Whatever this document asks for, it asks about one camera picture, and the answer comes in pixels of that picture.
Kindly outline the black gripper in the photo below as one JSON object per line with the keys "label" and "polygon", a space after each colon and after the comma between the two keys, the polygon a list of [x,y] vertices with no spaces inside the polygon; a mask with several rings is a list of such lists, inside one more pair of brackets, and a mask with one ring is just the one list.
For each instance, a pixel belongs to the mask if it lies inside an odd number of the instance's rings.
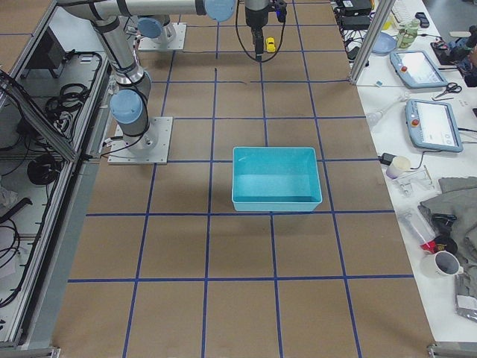
{"label": "black gripper", "polygon": [[246,24],[252,28],[254,55],[257,61],[261,61],[263,55],[262,28],[268,23],[269,13],[275,13],[278,22],[286,23],[286,1],[245,0],[244,6]]}

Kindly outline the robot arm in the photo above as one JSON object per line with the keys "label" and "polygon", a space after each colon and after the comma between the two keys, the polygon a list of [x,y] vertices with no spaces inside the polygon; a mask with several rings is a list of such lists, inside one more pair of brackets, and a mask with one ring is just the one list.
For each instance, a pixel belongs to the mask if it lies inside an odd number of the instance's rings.
{"label": "robot arm", "polygon": [[58,4],[71,15],[88,20],[96,32],[119,86],[111,98],[110,112],[122,130],[124,147],[134,152],[147,151],[157,142],[147,112],[151,79],[127,41],[119,17],[145,19],[160,37],[161,21],[170,15],[208,16],[223,22],[234,14],[236,6],[234,1],[59,1]]}
{"label": "robot arm", "polygon": [[[204,10],[206,15],[217,22],[228,20],[234,10],[238,10],[239,1],[204,1]],[[235,30],[238,42],[243,52],[257,63],[264,63],[271,60],[280,50],[285,30],[287,18],[287,3],[285,1],[245,1],[245,22],[250,28],[252,35],[255,57],[252,57],[245,49],[238,29],[238,14],[235,18]],[[268,14],[275,13],[278,22],[282,23],[279,45],[275,53],[268,59],[263,60],[265,38],[263,28],[268,23]],[[168,16],[140,16],[137,22],[139,33],[156,43],[165,45],[175,39],[176,33],[174,26]]]}

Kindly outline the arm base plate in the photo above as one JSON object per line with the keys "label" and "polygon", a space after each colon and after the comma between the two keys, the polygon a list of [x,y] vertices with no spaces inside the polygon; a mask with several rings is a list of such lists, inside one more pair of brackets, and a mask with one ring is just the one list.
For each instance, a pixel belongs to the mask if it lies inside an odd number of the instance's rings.
{"label": "arm base plate", "polygon": [[107,162],[111,165],[165,165],[168,162],[172,125],[173,118],[170,116],[150,117],[148,131],[136,144],[126,148],[135,142],[134,138],[128,136],[112,143],[113,153],[108,156]]}
{"label": "arm base plate", "polygon": [[146,22],[142,19],[138,24],[139,51],[181,51],[186,38],[186,23],[169,22],[162,25],[160,22]]}

